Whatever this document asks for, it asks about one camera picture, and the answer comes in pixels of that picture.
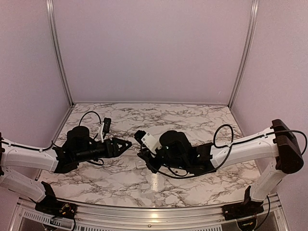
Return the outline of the white remote control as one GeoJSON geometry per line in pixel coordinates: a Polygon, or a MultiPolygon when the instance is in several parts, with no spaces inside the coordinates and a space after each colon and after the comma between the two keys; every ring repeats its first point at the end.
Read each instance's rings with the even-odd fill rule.
{"type": "Polygon", "coordinates": [[[137,169],[144,169],[147,168],[146,163],[143,161],[137,161],[135,162],[136,168],[137,169]]]}

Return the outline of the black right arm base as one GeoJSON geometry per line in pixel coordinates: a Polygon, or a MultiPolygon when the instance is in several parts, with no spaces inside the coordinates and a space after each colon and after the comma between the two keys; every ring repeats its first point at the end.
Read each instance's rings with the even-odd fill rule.
{"type": "Polygon", "coordinates": [[[264,211],[263,202],[256,202],[250,196],[251,186],[245,190],[244,200],[239,203],[224,205],[222,212],[225,220],[245,218],[264,211]]]}

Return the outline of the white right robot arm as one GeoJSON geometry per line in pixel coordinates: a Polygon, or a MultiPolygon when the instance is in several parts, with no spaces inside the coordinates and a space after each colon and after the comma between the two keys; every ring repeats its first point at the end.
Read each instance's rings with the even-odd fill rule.
{"type": "Polygon", "coordinates": [[[199,146],[192,146],[183,132],[170,130],[158,139],[139,130],[134,139],[140,145],[138,157],[153,173],[161,167],[179,169],[185,175],[172,173],[174,179],[189,179],[216,172],[241,162],[261,158],[274,158],[260,178],[245,190],[244,201],[238,211],[248,216],[262,204],[266,196],[288,174],[298,172],[304,165],[303,151],[300,150],[296,134],[280,119],[272,121],[271,127],[241,139],[218,144],[216,139],[199,146]]]}

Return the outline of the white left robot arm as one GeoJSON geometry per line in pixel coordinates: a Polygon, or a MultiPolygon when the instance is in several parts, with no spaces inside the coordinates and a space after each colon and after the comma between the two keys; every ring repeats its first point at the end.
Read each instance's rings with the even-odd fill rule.
{"type": "Polygon", "coordinates": [[[61,204],[55,199],[50,185],[32,180],[13,167],[29,167],[56,174],[66,174],[79,163],[100,158],[116,158],[132,146],[130,141],[111,138],[95,141],[85,126],[77,126],[67,133],[62,147],[38,148],[22,146],[9,140],[0,142],[0,185],[40,203],[50,214],[57,214],[61,204]]]}

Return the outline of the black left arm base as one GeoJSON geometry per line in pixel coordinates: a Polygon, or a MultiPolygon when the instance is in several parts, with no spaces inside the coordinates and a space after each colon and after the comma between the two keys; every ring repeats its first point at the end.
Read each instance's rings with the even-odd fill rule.
{"type": "Polygon", "coordinates": [[[50,184],[41,182],[45,190],[45,197],[36,202],[35,209],[39,212],[67,219],[74,219],[77,205],[74,203],[59,201],[50,184]]]}

